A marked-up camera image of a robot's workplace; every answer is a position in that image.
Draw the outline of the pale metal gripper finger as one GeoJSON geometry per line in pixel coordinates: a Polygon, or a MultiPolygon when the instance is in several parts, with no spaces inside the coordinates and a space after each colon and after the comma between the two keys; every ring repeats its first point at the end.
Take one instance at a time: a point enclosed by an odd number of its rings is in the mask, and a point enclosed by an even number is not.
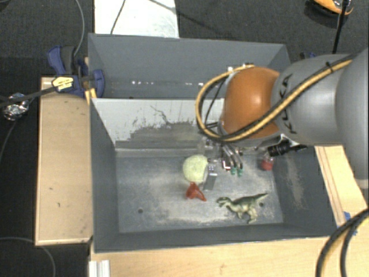
{"type": "Polygon", "coordinates": [[[217,179],[217,171],[214,165],[208,165],[204,173],[203,190],[212,190],[217,179]]]}

